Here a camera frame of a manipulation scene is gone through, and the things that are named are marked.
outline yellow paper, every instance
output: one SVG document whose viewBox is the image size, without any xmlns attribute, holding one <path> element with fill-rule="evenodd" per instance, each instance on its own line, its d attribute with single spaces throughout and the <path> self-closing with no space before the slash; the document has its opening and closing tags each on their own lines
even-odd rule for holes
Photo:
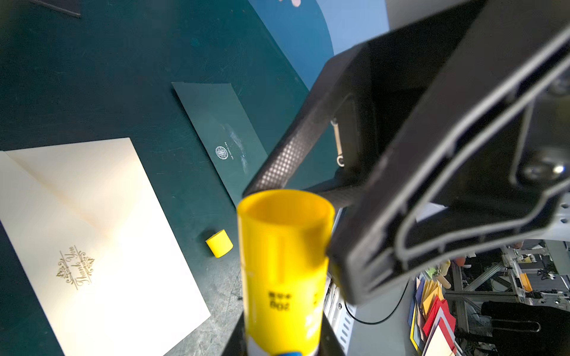
<svg viewBox="0 0 570 356">
<path fill-rule="evenodd" d="M 422 306 L 424 308 L 424 316 L 428 315 L 429 308 L 431 304 L 435 301 L 435 298 L 437 298 L 437 289 L 434 289 L 422 303 Z"/>
<path fill-rule="evenodd" d="M 417 306 L 414 307 L 414 314 L 412 317 L 412 327 L 410 328 L 410 340 L 412 342 L 412 345 L 414 345 L 414 348 L 416 349 L 416 351 L 418 351 L 419 347 L 418 344 L 414 341 L 414 328 L 416 327 L 416 311 L 418 310 Z"/>
<path fill-rule="evenodd" d="M 424 291 L 422 292 L 422 302 L 426 300 L 426 298 L 432 292 L 432 290 L 433 290 L 433 281 L 426 281 L 424 285 Z"/>
</svg>

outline yellow cap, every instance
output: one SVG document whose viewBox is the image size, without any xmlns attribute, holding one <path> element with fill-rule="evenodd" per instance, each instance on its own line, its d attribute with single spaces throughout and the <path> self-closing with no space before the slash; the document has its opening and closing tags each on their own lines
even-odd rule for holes
<svg viewBox="0 0 570 356">
<path fill-rule="evenodd" d="M 206 243 L 216 258 L 220 258 L 230 252 L 231 248 L 234 246 L 231 243 L 230 238 L 227 236 L 226 230 L 222 230 L 210 237 L 206 240 Z"/>
</svg>

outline colored paper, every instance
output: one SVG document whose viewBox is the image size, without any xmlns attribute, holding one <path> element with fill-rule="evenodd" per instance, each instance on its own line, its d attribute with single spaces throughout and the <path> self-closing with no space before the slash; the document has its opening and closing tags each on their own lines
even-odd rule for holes
<svg viewBox="0 0 570 356">
<path fill-rule="evenodd" d="M 425 347 L 424 356 L 451 356 L 453 355 L 452 349 L 447 344 L 445 336 L 439 326 L 434 331 L 434 334 L 429 340 L 428 345 Z"/>
<path fill-rule="evenodd" d="M 426 285 L 426 280 L 422 279 L 420 281 L 420 286 L 416 290 L 416 303 L 420 304 L 422 302 L 422 296 L 424 294 L 424 287 Z"/>
<path fill-rule="evenodd" d="M 231 84 L 172 83 L 234 205 L 267 159 Z"/>
<path fill-rule="evenodd" d="M 429 315 L 424 324 L 423 330 L 426 335 L 429 335 L 431 327 L 433 326 L 437 313 L 439 312 L 440 309 L 443 310 L 445 318 L 448 321 L 451 330 L 452 331 L 455 330 L 455 318 L 449 312 L 449 306 L 447 304 L 447 301 L 446 300 L 441 301 L 438 299 L 437 301 L 435 301 L 434 305 L 430 309 Z"/>
<path fill-rule="evenodd" d="M 418 317 L 421 315 L 420 312 L 420 307 L 418 305 L 416 305 L 416 317 L 414 318 L 414 325 L 413 325 L 413 339 L 414 339 L 414 343 L 417 345 L 416 347 L 416 351 L 418 351 L 419 354 L 421 354 L 424 350 L 424 342 L 421 338 L 421 333 L 422 330 L 420 329 L 420 326 L 418 324 Z"/>
<path fill-rule="evenodd" d="M 437 300 L 440 300 L 437 296 L 437 289 L 434 289 L 430 294 L 424 299 L 422 303 L 422 307 L 424 308 L 424 315 L 427 315 L 430 307 L 435 303 Z"/>
<path fill-rule="evenodd" d="M 412 345 L 414 345 L 414 348 L 416 349 L 416 351 L 419 351 L 418 344 L 416 343 L 416 340 L 414 339 L 414 330 L 416 327 L 416 323 L 414 322 L 414 320 L 416 319 L 417 310 L 418 310 L 418 308 L 414 307 L 414 313 L 412 316 L 412 327 L 410 328 L 410 341 L 412 342 Z"/>
<path fill-rule="evenodd" d="M 445 318 L 443 310 L 440 308 L 437 316 L 435 317 L 434 325 L 438 325 L 443 332 L 443 336 L 445 336 L 445 340 L 447 340 L 447 344 L 449 345 L 450 349 L 454 349 L 455 345 L 455 334 L 451 331 L 451 326 L 449 325 L 447 319 Z"/>
<path fill-rule="evenodd" d="M 414 308 L 416 307 L 416 301 L 412 298 L 412 302 L 410 303 L 410 313 L 408 314 L 408 325 L 412 326 L 412 322 L 414 321 Z"/>
<path fill-rule="evenodd" d="M 426 281 L 426 284 L 424 285 L 424 290 L 422 292 L 421 302 L 424 302 L 425 298 L 427 298 L 427 296 L 432 292 L 432 290 L 433 290 L 433 281 L 432 280 Z"/>
<path fill-rule="evenodd" d="M 418 308 L 418 313 L 416 315 L 416 322 L 418 324 L 418 327 L 420 328 L 420 337 L 422 339 L 422 341 L 426 341 L 427 337 L 426 334 L 424 333 L 424 324 L 426 322 L 426 319 L 424 317 L 424 314 L 421 312 L 420 310 L 420 306 L 417 306 Z"/>
</svg>

